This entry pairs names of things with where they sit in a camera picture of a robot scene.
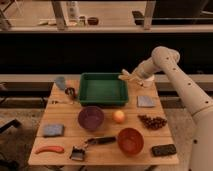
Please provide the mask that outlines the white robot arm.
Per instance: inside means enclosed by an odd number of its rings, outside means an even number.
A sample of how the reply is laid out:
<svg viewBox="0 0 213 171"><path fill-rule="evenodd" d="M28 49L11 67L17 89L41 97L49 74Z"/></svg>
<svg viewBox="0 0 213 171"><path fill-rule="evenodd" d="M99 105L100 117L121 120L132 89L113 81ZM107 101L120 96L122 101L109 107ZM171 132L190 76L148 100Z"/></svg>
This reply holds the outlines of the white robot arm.
<svg viewBox="0 0 213 171"><path fill-rule="evenodd" d="M136 78L145 80L163 71L196 123L189 171L213 171L213 99L177 65L178 51L158 46L151 56L134 70Z"/></svg>

